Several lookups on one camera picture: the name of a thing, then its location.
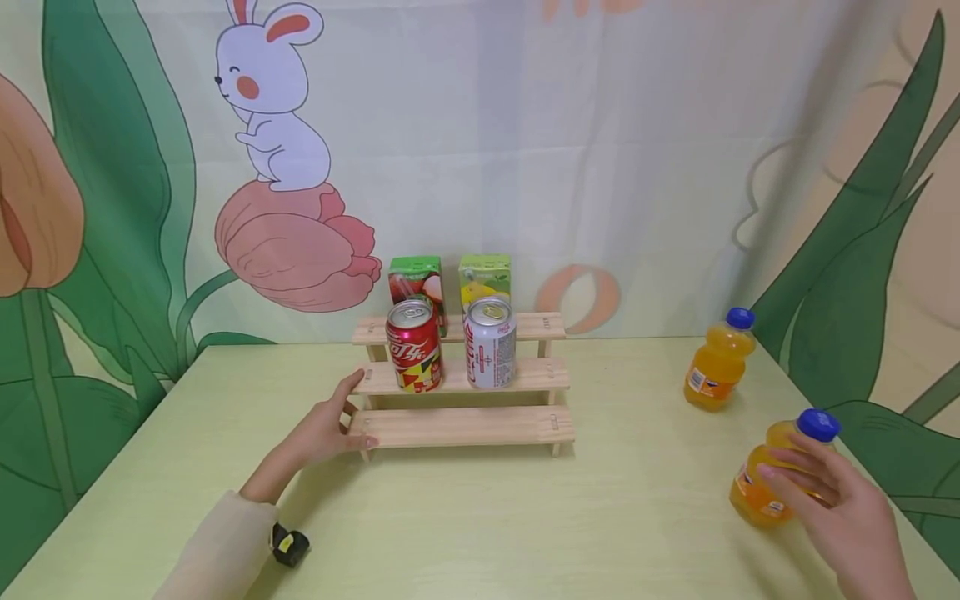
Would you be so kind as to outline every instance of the diet coke can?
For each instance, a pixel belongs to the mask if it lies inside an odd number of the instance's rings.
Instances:
[[[467,309],[464,319],[467,379],[474,388],[505,388],[516,373],[516,315],[510,303],[487,296]]]
[[[433,302],[410,298],[395,304],[387,315],[387,343],[400,388],[419,394],[440,386],[444,361]]]

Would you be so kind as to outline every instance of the orange circle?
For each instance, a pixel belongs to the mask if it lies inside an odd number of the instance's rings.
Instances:
[[[246,75],[237,78],[237,91],[247,100],[256,100],[260,95],[260,86]]]
[[[563,267],[547,280],[537,292],[539,312],[560,312],[560,304],[573,282],[584,275],[593,276],[596,294],[587,315],[566,329],[570,335],[589,333],[609,321],[620,307],[620,284],[606,269],[573,264]]]

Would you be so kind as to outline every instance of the hand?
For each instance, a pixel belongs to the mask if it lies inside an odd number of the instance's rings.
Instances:
[[[848,600],[916,600],[884,493],[823,444],[797,434],[790,441],[803,452],[770,448],[770,454],[806,472],[769,465],[757,470],[796,513],[814,548],[836,572],[844,595]]]
[[[240,489],[240,495],[250,502],[276,504],[301,469],[342,452],[376,447],[376,438],[347,435],[347,427],[340,423],[344,413],[352,416],[357,412],[356,406],[347,402],[347,396],[363,375],[361,369],[342,379],[329,400],[315,404],[283,442],[263,459]]]
[[[348,402],[347,397],[363,376],[364,371],[360,369],[341,379],[330,399],[315,404],[280,444],[298,457],[301,468],[322,463],[343,452],[376,447],[376,438],[349,436],[347,427],[340,422],[342,414],[352,417],[357,412],[357,407]]]

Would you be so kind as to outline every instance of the white rabbit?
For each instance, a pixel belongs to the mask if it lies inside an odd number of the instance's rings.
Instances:
[[[235,25],[217,40],[214,81],[247,124],[236,134],[247,145],[260,181],[287,192],[317,187],[330,175],[326,142],[294,111],[309,93],[306,67],[294,46],[324,32],[324,18],[305,4],[286,4],[263,25],[253,22],[256,0],[227,0]]]

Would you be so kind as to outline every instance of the rabbit ear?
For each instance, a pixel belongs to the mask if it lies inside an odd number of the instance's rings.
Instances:
[[[233,17],[233,22],[237,25],[253,23],[253,9],[255,8],[256,0],[227,0],[227,10]]]
[[[271,12],[263,26],[267,29],[267,41],[302,46],[324,32],[324,18],[305,4],[285,4]]]

